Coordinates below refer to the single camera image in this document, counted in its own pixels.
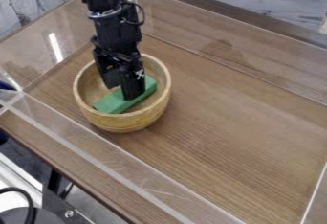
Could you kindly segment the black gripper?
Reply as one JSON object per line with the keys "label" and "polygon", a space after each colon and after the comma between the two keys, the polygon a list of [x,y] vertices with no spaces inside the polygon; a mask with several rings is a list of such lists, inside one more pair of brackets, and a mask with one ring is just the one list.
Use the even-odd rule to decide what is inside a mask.
{"label": "black gripper", "polygon": [[96,34],[94,58],[108,89],[122,86],[126,101],[134,100],[146,91],[146,73],[140,62],[138,44],[142,40],[138,9],[89,11]]}

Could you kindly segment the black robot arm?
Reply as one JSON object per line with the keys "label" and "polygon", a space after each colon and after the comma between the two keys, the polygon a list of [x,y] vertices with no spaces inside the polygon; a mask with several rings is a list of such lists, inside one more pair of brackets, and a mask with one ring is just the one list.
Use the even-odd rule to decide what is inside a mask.
{"label": "black robot arm", "polygon": [[120,86],[126,101],[146,91],[146,73],[138,44],[142,41],[138,12],[143,8],[130,0],[81,0],[96,34],[91,37],[94,59],[108,89]]}

